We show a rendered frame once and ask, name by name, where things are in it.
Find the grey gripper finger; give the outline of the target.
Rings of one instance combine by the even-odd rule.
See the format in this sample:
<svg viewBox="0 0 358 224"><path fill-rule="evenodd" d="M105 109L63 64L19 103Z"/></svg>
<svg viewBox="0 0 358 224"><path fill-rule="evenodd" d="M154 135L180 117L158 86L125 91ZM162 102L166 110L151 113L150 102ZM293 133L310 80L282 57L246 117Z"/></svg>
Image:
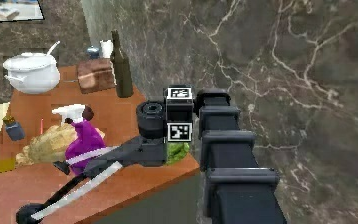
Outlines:
<svg viewBox="0 0 358 224"><path fill-rule="evenodd" d="M20 207L16 212L16 223L40 224L45 217L86 195L122 168L119 161L90 161L81 174L72 178L44 203L29 203Z"/></svg>

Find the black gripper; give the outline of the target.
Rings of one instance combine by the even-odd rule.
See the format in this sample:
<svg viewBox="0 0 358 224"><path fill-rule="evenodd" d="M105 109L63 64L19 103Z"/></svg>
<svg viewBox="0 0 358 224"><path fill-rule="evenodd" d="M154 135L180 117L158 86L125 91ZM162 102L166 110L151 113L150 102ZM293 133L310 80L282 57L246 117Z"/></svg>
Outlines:
<svg viewBox="0 0 358 224"><path fill-rule="evenodd" d="M139 135L120 146L122 155L118 161L124 167L133 164L145 167L162 166L167 161L165 143L167 133L163 102L146 101L139 104L136 108L136 117ZM90 161L116 149L117 146L98 148L64 161L55 161L53 166L66 175L70 172L79 175L83 172L83 168L78 166L80 162Z"/></svg>

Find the orange topped kitchen counter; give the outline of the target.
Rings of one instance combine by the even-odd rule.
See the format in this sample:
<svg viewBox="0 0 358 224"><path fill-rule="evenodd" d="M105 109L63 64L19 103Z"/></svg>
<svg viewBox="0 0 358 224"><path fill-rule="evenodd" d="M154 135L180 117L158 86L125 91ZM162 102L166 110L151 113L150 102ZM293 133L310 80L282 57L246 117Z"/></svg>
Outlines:
<svg viewBox="0 0 358 224"><path fill-rule="evenodd" d="M135 91L119 98L114 89L82 94L74 66L61 67L61 82L50 92L28 95L15 91L7 113L17 119L26 138L12 141L5 131L0 155L13 157L43 128L61 123L51 110L60 106L88 104L95 112L92 124L105 133L109 145L121 144L138 134L135 109L145 100ZM19 167L0 173L0 224L16 224L15 213L23 205L42 203L70 178L50 163ZM188 154L163 167L127 167L88 194L45 217L41 224L196 224L199 165Z"/></svg>

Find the purple spray bottle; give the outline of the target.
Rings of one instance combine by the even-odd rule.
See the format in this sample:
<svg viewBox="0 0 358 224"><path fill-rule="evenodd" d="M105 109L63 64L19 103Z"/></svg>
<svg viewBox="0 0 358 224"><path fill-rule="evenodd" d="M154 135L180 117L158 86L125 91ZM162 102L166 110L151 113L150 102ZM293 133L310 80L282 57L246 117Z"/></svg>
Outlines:
<svg viewBox="0 0 358 224"><path fill-rule="evenodd" d="M82 117L83 110L87 105L73 104L58 108L57 111L63 109L65 113L64 122L71 125L76 132L77 138L69 144L65 151L65 160L77 156L81 153L89 152L106 146L103 137L96 128ZM80 162L79 167L83 171L89 161Z"/></svg>

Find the dark brown round potato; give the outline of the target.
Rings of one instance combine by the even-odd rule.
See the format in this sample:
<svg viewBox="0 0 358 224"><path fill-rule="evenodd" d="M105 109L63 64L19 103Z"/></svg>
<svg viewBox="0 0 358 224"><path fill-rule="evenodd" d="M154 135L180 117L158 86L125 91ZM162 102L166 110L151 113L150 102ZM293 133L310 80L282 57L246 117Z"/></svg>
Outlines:
<svg viewBox="0 0 358 224"><path fill-rule="evenodd" d="M85 109L83 110L82 117L87 121L91 121L94 117L94 112L93 112L92 108L89 106L86 106Z"/></svg>

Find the tan bread loaf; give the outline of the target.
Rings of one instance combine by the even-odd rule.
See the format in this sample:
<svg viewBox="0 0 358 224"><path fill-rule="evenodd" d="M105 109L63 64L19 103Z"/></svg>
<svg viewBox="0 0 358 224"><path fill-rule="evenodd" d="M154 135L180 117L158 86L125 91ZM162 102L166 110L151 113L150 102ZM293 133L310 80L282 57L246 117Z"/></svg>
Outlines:
<svg viewBox="0 0 358 224"><path fill-rule="evenodd" d="M105 134L98 128L99 134ZM42 135L31 139L15 159L15 166L28 166L37 163L51 163L65 160L65 151L70 143L77 138L75 129L69 124L51 126Z"/></svg>

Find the grey shaker with gold top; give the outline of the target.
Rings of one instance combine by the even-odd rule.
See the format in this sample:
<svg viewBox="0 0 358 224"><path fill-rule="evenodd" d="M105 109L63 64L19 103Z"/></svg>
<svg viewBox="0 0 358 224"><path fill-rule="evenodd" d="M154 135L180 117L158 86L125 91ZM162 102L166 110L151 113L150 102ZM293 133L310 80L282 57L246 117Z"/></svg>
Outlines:
<svg viewBox="0 0 358 224"><path fill-rule="evenodd" d="M3 118L5 130L12 141L22 140L25 137L25 132L21 124L12 116L5 116Z"/></svg>

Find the brown wooden cutting board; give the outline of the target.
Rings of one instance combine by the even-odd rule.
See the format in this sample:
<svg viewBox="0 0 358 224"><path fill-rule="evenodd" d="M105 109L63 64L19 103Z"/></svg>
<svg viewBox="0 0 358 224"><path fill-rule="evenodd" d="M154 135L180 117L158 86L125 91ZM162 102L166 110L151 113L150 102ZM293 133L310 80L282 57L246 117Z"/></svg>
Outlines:
<svg viewBox="0 0 358 224"><path fill-rule="evenodd" d="M82 94L115 87L112 64L105 58L80 62L77 65L77 79Z"/></svg>

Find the dark green wine bottle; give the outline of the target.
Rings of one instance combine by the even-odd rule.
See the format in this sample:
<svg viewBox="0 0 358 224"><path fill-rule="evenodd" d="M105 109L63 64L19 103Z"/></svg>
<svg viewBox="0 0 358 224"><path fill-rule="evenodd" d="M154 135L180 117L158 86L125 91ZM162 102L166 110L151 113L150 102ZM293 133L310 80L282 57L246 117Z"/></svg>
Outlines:
<svg viewBox="0 0 358 224"><path fill-rule="evenodd" d="M110 56L110 61L113 65L117 95L119 98L129 98L133 95L129 58L121 48L118 31L112 30L111 36L113 50Z"/></svg>

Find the green lettuce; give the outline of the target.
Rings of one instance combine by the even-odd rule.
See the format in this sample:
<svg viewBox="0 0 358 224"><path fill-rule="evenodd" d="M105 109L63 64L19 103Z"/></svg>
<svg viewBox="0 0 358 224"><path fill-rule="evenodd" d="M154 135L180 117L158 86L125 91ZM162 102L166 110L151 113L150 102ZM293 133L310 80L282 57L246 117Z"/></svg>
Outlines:
<svg viewBox="0 0 358 224"><path fill-rule="evenodd" d="M183 159L189 152L188 143L169 143L167 145L167 164L174 164Z"/></svg>

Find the white lidded pot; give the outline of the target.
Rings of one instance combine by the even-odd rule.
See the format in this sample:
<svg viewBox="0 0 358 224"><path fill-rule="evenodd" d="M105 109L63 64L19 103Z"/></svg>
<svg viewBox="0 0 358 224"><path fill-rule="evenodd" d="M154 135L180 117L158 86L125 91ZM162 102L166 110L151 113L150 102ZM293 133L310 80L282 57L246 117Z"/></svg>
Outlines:
<svg viewBox="0 0 358 224"><path fill-rule="evenodd" d="M60 81L57 61L51 55L60 44L55 42L46 53L23 52L3 63L4 76L12 87L25 94L41 94L55 88Z"/></svg>

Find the dark blue round bowl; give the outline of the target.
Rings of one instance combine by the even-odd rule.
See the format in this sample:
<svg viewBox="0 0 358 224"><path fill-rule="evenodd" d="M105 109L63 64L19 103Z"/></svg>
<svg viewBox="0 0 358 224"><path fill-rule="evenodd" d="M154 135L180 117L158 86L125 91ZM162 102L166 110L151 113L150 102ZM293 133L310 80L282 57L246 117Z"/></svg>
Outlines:
<svg viewBox="0 0 358 224"><path fill-rule="evenodd" d="M90 46L86 50L90 59L98 59L100 55L100 49L98 47Z"/></svg>

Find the white cup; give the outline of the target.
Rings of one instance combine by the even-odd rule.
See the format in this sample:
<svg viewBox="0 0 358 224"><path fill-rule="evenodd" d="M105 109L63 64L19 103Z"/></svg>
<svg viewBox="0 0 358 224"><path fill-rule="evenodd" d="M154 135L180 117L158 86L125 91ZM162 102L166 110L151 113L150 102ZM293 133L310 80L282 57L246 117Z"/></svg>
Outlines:
<svg viewBox="0 0 358 224"><path fill-rule="evenodd" d="M100 41L101 52L103 58L110 58L113 51L113 42L111 40Z"/></svg>

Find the framed wall picture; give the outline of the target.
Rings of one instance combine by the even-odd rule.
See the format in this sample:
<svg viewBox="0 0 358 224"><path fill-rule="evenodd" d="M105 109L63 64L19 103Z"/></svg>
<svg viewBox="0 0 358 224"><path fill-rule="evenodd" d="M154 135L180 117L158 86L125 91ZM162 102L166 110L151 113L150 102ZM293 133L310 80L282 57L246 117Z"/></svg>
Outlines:
<svg viewBox="0 0 358 224"><path fill-rule="evenodd" d="M38 0L0 0L0 22L43 19Z"/></svg>

